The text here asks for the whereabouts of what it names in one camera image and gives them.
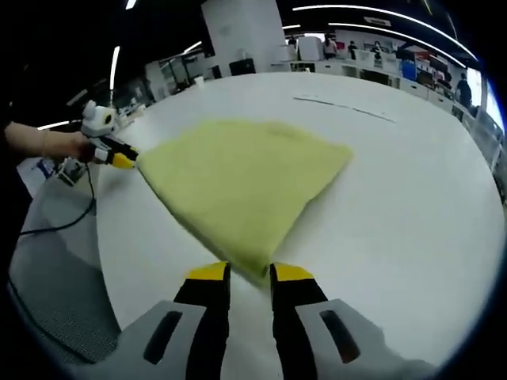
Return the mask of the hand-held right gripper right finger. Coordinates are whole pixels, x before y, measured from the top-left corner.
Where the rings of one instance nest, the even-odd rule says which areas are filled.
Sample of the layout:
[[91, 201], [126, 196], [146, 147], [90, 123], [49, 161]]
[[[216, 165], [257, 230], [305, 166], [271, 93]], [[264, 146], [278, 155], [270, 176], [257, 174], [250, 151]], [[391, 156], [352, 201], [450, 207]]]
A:
[[396, 356], [379, 327], [329, 299], [307, 270], [269, 269], [273, 337], [286, 379], [394, 379]]

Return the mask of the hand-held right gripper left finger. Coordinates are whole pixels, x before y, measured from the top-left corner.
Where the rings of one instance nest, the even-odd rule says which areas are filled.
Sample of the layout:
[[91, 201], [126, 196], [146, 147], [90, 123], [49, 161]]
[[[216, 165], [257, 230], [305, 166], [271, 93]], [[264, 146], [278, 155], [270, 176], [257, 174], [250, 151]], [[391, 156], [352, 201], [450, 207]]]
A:
[[171, 301], [132, 322], [118, 347], [119, 379], [219, 379], [229, 337], [231, 266], [193, 269]]

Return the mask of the person's left hand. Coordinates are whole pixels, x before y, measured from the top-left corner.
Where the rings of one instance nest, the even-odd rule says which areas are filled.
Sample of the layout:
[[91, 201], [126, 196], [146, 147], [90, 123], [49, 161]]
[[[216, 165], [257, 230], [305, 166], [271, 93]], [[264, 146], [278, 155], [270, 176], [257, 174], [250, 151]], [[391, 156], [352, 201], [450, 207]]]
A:
[[93, 160], [95, 147], [81, 132], [63, 133], [59, 142], [59, 154], [89, 163]]

